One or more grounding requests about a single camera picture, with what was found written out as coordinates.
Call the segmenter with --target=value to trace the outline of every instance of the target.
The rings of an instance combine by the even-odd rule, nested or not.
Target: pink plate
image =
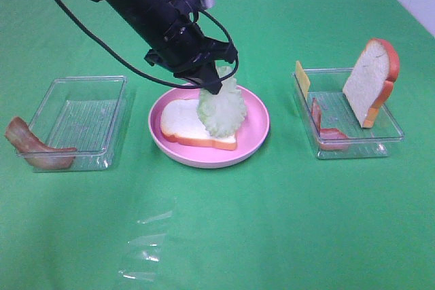
[[[250,157],[261,146],[269,131],[269,114],[263,102],[251,91],[238,86],[247,105],[247,116],[237,131],[234,151],[180,145],[167,141],[160,131],[160,116],[164,107],[177,98],[198,98],[199,90],[174,88],[164,93],[152,106],[148,128],[157,146],[175,161],[197,168],[222,168]]]

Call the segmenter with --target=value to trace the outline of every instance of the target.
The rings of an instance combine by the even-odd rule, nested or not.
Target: bacon
[[[316,98],[313,98],[311,104],[311,115],[313,116],[316,129],[320,132],[320,137],[323,139],[348,139],[347,135],[337,128],[322,128],[321,127],[321,108]],[[320,148],[326,151],[345,150],[349,144],[320,144]]]
[[[6,128],[5,137],[20,153],[50,153],[50,152],[73,152],[75,147],[54,148],[42,143],[29,129],[26,122],[20,117],[14,117]],[[58,170],[69,168],[75,156],[36,156],[25,158],[35,167],[45,170]]]

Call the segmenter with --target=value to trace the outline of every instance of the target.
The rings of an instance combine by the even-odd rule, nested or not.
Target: bread crust
[[[162,135],[167,141],[172,143],[179,143],[181,145],[214,147],[215,149],[226,149],[228,151],[233,151],[237,148],[237,143],[220,142],[217,139],[189,139],[186,137],[181,137],[177,134],[165,134],[163,131]]]
[[[378,116],[379,109],[383,105],[383,103],[389,98],[390,94],[393,92],[394,89],[394,82],[397,80],[399,76],[399,70],[400,70],[400,61],[399,61],[399,55],[397,51],[394,49],[393,45],[384,39],[379,38],[372,38],[366,45],[367,47],[370,46],[371,42],[378,42],[380,43],[385,51],[388,54],[388,75],[383,83],[383,88],[380,91],[378,97],[373,102],[373,104],[370,106],[366,119],[363,123],[363,128],[372,128],[375,124],[376,117]]]

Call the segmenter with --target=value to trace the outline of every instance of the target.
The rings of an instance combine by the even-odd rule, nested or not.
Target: white bread
[[[390,42],[371,39],[347,79],[343,93],[363,128],[371,128],[399,74],[399,55]]]
[[[177,99],[166,105],[160,118],[160,130],[163,137],[170,142],[182,145],[214,147],[216,149],[234,150],[237,147],[236,136],[217,138],[210,136],[198,118],[196,108],[199,100]]]

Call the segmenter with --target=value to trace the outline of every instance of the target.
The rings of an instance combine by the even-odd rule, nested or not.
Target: clear plastic bag
[[[141,206],[125,246],[114,290],[151,289],[158,276],[174,206],[174,200],[157,200]]]

